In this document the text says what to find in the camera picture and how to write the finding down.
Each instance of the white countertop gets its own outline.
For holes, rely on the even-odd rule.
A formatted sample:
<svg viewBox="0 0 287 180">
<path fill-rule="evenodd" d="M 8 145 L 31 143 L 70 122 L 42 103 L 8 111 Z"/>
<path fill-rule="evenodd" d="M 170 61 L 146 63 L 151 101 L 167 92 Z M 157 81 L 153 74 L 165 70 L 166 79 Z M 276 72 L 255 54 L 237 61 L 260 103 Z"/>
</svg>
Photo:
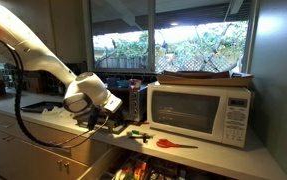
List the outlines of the white countertop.
<svg viewBox="0 0 287 180">
<path fill-rule="evenodd" d="M 0 113 L 15 117 L 14 97 L 14 91 L 8 91 L 6 95 L 0 96 Z M 21 107 L 40 101 L 61 100 L 62 97 L 58 96 L 23 92 Z M 78 127 L 76 120 L 72 117 L 28 112 L 22 112 L 21 115 L 26 121 L 74 134 L 87 130 L 86 128 Z M 142 139 L 130 139 L 127 137 L 127 132 L 132 130 L 155 134 L 155 136 L 148 143 L 143 143 Z M 160 148 L 156 146 L 156 141 L 160 138 L 167 138 L 175 143 L 195 145 L 198 148 Z M 92 139 L 235 179 L 287 179 L 286 174 L 251 130 L 248 131 L 244 149 L 152 130 L 149 128 L 149 125 L 130 125 L 120 134 L 109 134 L 104 129 L 94 134 Z"/>
</svg>

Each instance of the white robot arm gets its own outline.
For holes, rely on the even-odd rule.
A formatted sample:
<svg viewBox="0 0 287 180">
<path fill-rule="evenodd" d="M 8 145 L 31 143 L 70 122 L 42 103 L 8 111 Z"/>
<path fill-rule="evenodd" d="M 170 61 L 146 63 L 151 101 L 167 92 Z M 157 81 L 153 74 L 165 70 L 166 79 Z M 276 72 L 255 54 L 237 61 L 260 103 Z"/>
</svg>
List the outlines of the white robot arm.
<svg viewBox="0 0 287 180">
<path fill-rule="evenodd" d="M 66 67 L 44 43 L 12 12 L 0 5 L 0 40 L 20 55 L 24 70 L 45 70 L 67 87 L 64 107 L 80 112 L 92 103 L 103 112 L 115 113 L 122 101 L 108 91 L 104 83 L 91 72 L 78 77 Z"/>
</svg>

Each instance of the gray wall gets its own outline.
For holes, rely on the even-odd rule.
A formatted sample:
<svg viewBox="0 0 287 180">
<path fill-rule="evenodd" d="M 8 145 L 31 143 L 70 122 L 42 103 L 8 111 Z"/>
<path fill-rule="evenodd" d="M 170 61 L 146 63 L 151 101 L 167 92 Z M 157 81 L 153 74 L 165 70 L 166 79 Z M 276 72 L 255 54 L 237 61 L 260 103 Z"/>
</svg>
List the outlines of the gray wall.
<svg viewBox="0 0 287 180">
<path fill-rule="evenodd" d="M 287 173 L 287 1 L 261 0 L 250 73 L 251 125 Z"/>
</svg>

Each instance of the red scissors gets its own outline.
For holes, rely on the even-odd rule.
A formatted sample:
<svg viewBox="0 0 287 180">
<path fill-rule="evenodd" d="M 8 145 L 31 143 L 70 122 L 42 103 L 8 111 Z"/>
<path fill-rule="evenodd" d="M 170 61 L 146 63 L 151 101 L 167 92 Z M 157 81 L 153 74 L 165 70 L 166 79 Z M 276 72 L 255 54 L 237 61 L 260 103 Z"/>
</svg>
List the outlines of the red scissors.
<svg viewBox="0 0 287 180">
<path fill-rule="evenodd" d="M 182 144 L 175 144 L 167 139 L 159 139 L 156 142 L 156 145 L 162 148 L 169 148 L 169 147 L 182 147 L 182 148 L 198 148 L 197 146 L 189 146 L 189 145 L 182 145 Z"/>
</svg>

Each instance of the white microwave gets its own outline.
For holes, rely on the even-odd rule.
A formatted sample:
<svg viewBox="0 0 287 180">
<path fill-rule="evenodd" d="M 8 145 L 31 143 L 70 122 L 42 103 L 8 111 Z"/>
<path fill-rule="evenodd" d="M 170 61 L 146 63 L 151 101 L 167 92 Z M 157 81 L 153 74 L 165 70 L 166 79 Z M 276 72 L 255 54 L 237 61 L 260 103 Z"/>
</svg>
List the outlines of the white microwave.
<svg viewBox="0 0 287 180">
<path fill-rule="evenodd" d="M 244 147 L 251 92 L 243 87 L 148 84 L 151 128 Z"/>
</svg>

